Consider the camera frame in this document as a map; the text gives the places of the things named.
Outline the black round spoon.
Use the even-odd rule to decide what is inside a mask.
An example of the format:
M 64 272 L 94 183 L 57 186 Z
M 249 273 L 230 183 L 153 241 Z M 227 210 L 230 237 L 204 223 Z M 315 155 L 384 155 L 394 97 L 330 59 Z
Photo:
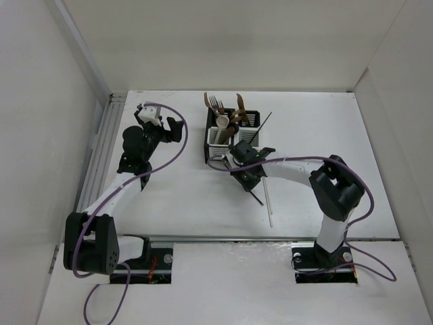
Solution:
M 229 123 L 225 131 L 225 137 L 233 137 L 238 131 L 239 131 L 238 124 Z

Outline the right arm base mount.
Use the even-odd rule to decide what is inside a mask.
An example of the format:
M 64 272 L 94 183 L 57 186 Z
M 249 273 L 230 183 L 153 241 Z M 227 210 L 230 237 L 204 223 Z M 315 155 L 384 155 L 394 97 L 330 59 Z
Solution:
M 340 246 L 334 253 L 320 247 L 294 247 L 292 268 L 297 284 L 357 284 L 351 250 Z

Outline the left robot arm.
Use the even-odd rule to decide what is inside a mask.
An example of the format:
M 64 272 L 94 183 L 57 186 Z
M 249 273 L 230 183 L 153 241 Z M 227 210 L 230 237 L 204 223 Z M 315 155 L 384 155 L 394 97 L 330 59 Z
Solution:
M 166 121 L 168 129 L 160 119 L 139 121 L 138 125 L 126 128 L 122 133 L 123 153 L 114 180 L 91 206 L 67 217 L 64 267 L 76 277 L 111 275 L 122 263 L 139 269 L 150 264 L 149 238 L 118 235 L 116 218 L 156 172 L 150 158 L 158 144 L 187 141 L 185 120 L 168 117 Z

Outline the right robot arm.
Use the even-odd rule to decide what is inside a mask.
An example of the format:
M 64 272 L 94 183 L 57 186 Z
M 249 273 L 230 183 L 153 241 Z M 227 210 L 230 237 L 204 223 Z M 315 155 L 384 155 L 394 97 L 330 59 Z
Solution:
M 283 157 L 273 148 L 258 151 L 242 140 L 226 154 L 233 176 L 247 192 L 264 177 L 300 183 L 312 189 L 323 213 L 319 235 L 313 246 L 313 258 L 319 267 L 337 264 L 338 250 L 353 210 L 359 205 L 365 186 L 336 155 L 315 161 L 313 158 Z

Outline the silver fork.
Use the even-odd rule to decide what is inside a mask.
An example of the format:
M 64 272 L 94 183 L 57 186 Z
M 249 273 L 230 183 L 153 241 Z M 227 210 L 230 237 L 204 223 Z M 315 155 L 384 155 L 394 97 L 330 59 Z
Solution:
M 217 101 L 217 99 L 211 95 L 208 97 L 208 101 L 211 105 L 211 108 L 218 114 L 219 113 L 219 103 Z

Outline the black chopstick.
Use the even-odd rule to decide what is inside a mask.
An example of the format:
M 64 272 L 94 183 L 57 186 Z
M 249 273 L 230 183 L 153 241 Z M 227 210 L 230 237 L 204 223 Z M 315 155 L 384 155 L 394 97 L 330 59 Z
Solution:
M 261 205 L 265 204 L 253 192 L 253 189 L 259 184 L 260 178 L 247 171 L 230 172 L 230 175 L 241 185 L 245 192 L 252 195 L 252 197 Z
M 249 141 L 249 144 L 252 144 L 252 142 L 257 138 L 257 135 L 259 134 L 259 132 L 261 131 L 261 129 L 265 126 L 266 122 L 269 120 L 269 118 L 272 115 L 272 113 L 273 112 L 270 112 L 268 114 L 268 116 L 266 117 L 266 119 L 263 121 L 263 123 L 260 125 L 260 127 L 257 129 L 256 133 L 253 135 L 253 137 Z

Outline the copper knife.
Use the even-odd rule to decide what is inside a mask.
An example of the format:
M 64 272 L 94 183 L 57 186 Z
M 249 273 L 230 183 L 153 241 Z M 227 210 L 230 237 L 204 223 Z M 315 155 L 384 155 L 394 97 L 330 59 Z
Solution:
M 245 113 L 244 100 L 239 93 L 236 93 L 236 96 L 237 96 L 237 107 L 238 107 L 237 115 L 241 116 L 242 114 Z

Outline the white chopstick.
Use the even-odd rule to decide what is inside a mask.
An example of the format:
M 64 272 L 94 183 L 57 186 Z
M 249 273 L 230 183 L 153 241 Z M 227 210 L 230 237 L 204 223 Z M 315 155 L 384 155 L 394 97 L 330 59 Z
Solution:
M 265 193 L 265 200 L 266 200 L 266 205 L 267 205 L 267 213 L 268 213 L 268 220 L 269 220 L 269 225 L 270 228 L 273 228 L 273 211 L 272 211 L 272 207 L 271 207 L 271 200 L 270 200 L 270 196 L 269 196 L 269 188 L 267 185 L 267 179 L 263 178 L 263 188 L 264 188 L 264 193 Z

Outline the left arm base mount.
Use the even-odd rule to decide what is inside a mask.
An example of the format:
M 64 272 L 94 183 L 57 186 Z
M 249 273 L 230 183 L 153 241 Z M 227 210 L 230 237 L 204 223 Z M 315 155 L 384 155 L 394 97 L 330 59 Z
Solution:
M 140 257 L 128 258 L 125 263 L 131 269 L 129 284 L 170 284 L 172 280 L 173 243 L 144 239 Z

